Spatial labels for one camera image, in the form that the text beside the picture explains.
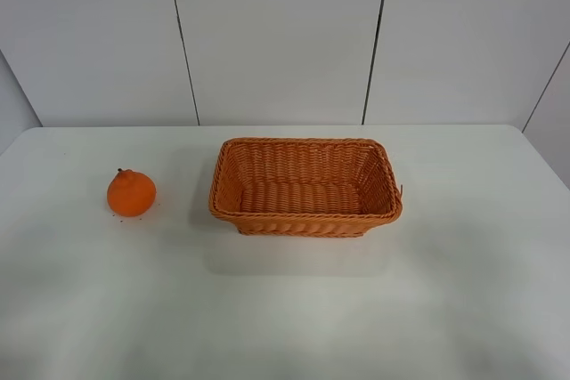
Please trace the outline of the orange fruit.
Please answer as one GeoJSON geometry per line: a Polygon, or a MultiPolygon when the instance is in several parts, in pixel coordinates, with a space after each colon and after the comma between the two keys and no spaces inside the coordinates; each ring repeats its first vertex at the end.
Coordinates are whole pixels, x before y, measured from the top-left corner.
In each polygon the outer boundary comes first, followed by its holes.
{"type": "Polygon", "coordinates": [[[119,168],[107,189],[110,210],[123,217],[136,217],[146,213],[154,204],[157,189],[146,174],[119,168]]]}

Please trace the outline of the orange wicker basket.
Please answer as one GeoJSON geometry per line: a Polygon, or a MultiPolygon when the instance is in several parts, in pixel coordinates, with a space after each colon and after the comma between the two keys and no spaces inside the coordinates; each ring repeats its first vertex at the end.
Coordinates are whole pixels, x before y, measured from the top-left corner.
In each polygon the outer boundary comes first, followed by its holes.
{"type": "Polygon", "coordinates": [[[403,202],[376,141],[248,137],[222,145],[208,207],[244,235],[355,238],[396,221],[403,202]]]}

